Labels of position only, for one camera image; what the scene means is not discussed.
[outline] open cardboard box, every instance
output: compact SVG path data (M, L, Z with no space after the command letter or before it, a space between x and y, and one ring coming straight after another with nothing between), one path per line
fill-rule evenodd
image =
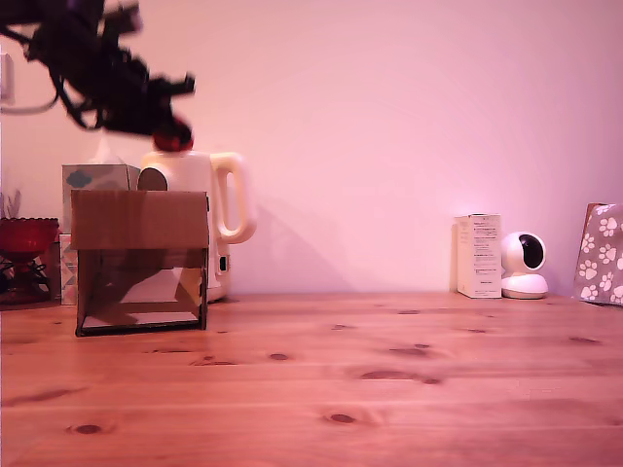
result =
M136 328L205 329L205 193L73 191L77 336Z

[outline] wooden table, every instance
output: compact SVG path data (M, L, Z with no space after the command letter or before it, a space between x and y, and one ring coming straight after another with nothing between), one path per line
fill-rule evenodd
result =
M621 466L623 310L243 297L208 331L2 312L2 465Z

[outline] security camera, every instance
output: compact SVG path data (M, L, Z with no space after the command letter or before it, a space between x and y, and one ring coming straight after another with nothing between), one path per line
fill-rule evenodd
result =
M502 296L541 299L547 295L545 278L537 274L545 264L545 243L534 233L514 232L502 241Z

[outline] cable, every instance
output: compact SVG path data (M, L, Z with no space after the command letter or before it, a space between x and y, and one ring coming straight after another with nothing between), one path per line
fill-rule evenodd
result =
M44 112L49 111L55 106L56 102L58 101L58 98L59 98L59 95L57 92L54 99L52 99L47 104L41 105L39 107L22 107L20 109L12 109L10 107L0 107L0 114L21 115L21 116L43 114Z

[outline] white kettle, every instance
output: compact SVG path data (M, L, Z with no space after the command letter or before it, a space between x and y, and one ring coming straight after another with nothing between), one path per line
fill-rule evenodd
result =
M208 300L227 296L230 289L229 245L247 241L255 233L257 214L251 200L244 158L236 153L197 151L152 152L141 162L138 189L206 192L209 200ZM227 178L235 181L239 223L230 226Z

